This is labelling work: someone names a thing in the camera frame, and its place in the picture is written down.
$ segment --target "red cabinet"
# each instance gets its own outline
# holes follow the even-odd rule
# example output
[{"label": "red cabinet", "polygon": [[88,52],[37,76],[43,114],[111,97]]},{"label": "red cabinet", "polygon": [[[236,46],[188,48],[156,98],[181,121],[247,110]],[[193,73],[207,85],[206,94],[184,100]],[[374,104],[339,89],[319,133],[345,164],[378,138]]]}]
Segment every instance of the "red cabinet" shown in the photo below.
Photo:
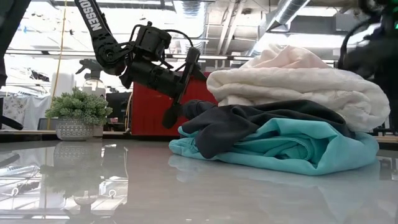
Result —
[{"label": "red cabinet", "polygon": [[[216,102],[207,90],[206,82],[192,78],[183,97],[182,103],[188,100],[206,100]],[[131,134],[135,136],[178,136],[177,128],[184,122],[180,118],[172,129],[162,126],[163,113],[172,103],[171,98],[134,84],[132,94]]]}]

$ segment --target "white towel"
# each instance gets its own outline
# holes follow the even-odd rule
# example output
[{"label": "white towel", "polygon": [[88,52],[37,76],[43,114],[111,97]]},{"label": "white towel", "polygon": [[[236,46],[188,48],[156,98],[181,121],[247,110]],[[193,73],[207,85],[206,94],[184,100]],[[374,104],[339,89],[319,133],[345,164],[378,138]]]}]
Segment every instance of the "white towel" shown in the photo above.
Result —
[{"label": "white towel", "polygon": [[339,113],[352,131],[370,131],[390,113],[378,85],[293,46],[270,45],[239,69],[215,71],[207,89],[219,106],[311,100]]}]

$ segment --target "teal shirt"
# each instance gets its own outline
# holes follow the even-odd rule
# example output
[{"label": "teal shirt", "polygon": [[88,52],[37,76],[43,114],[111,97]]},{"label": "teal shirt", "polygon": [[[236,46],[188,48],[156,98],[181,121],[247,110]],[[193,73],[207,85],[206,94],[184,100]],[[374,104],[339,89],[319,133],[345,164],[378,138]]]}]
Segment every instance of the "teal shirt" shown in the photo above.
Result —
[{"label": "teal shirt", "polygon": [[[174,154],[205,159],[195,146],[195,135],[171,141]],[[280,170],[305,175],[323,175],[371,164],[379,150],[377,140],[366,133],[356,133],[355,139],[341,135],[322,121],[274,118],[255,133],[237,142],[230,152],[210,160],[231,164]]]}]

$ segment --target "potted plant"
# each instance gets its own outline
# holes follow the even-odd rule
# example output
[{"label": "potted plant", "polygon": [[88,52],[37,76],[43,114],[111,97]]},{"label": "potted plant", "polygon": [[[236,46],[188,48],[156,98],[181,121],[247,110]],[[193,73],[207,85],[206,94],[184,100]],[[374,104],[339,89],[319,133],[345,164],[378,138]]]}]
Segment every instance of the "potted plant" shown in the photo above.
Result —
[{"label": "potted plant", "polygon": [[58,118],[57,137],[64,141],[85,141],[93,136],[94,126],[104,125],[112,113],[108,102],[74,88],[72,94],[62,93],[53,99],[46,118]]}]

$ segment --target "glossy table surface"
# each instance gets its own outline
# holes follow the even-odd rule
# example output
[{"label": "glossy table surface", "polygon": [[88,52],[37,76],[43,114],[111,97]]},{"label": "glossy table surface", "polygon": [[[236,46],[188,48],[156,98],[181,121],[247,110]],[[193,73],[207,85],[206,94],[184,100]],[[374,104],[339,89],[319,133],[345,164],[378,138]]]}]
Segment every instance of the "glossy table surface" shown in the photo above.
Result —
[{"label": "glossy table surface", "polygon": [[173,155],[166,142],[0,144],[0,223],[398,223],[398,152],[321,177]]}]

